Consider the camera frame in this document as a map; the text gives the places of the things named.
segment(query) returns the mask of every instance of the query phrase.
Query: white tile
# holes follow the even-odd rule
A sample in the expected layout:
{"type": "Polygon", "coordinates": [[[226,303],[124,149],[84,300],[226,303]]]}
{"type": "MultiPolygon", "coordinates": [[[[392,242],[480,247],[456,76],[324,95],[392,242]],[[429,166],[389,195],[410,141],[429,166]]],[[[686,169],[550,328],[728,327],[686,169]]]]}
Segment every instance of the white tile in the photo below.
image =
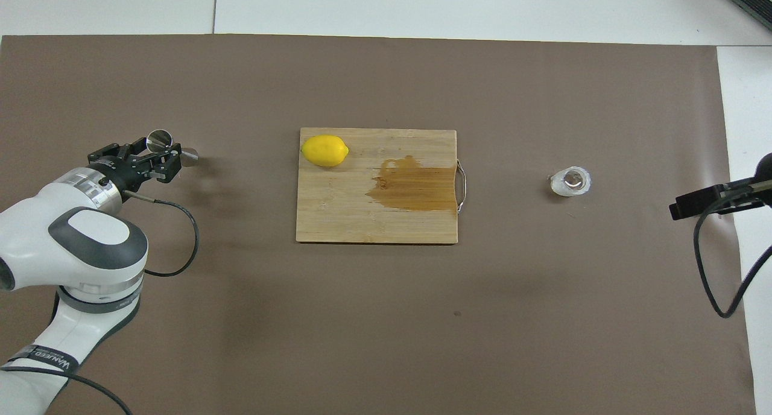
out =
{"type": "MultiPolygon", "coordinates": [[[[744,179],[772,152],[772,47],[719,47],[718,53],[730,176],[744,179]]],[[[772,244],[772,209],[739,212],[735,226],[745,273],[772,244]]],[[[744,305],[756,412],[772,413],[772,262],[750,284],[744,305]]]]}
{"type": "Polygon", "coordinates": [[[0,35],[210,33],[215,0],[0,0],[0,35]]]}
{"type": "Polygon", "coordinates": [[[218,0],[215,32],[772,45],[730,0],[218,0]]]}

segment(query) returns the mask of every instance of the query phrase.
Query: white robotic arm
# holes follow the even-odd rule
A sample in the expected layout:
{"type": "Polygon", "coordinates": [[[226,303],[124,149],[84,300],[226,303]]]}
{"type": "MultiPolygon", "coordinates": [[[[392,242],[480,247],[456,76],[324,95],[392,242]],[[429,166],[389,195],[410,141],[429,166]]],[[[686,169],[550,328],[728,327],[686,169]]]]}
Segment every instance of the white robotic arm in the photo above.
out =
{"type": "Polygon", "coordinates": [[[51,371],[77,373],[137,313],[147,239],[115,215],[142,182],[169,182],[182,167],[182,149],[166,136],[163,145],[151,138],[108,145],[89,155],[88,168],[73,169],[0,214],[0,289],[59,286],[49,326],[0,367],[0,413],[44,413],[67,382],[51,371]]]}

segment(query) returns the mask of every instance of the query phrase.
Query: cutting board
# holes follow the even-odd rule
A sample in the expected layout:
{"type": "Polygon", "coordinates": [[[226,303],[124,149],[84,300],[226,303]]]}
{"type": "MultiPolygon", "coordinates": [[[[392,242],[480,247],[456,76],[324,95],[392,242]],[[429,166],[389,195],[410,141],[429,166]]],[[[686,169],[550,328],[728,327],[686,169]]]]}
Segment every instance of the cutting board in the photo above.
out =
{"type": "Polygon", "coordinates": [[[456,244],[455,130],[300,129],[300,146],[336,135],[344,162],[322,168],[298,150],[298,242],[456,244]]]}

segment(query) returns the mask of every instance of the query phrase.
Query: brown stain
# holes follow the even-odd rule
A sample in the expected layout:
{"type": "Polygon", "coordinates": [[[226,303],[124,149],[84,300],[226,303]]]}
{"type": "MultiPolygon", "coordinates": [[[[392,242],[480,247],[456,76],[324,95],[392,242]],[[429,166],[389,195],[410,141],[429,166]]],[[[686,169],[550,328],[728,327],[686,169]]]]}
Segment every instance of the brown stain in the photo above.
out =
{"type": "Polygon", "coordinates": [[[367,193],[384,207],[406,211],[455,211],[455,166],[424,168],[413,156],[381,164],[367,193]]]}

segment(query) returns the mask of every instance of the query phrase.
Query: yellow lemon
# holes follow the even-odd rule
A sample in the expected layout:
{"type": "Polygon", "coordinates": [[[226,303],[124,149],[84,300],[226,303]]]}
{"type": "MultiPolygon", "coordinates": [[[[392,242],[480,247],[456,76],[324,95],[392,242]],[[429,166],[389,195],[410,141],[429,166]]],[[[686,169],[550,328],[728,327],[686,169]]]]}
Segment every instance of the yellow lemon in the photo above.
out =
{"type": "Polygon", "coordinates": [[[336,166],[348,155],[345,142],[334,135],[316,135],[308,138],[300,149],[306,159],[320,166],[336,166]]]}

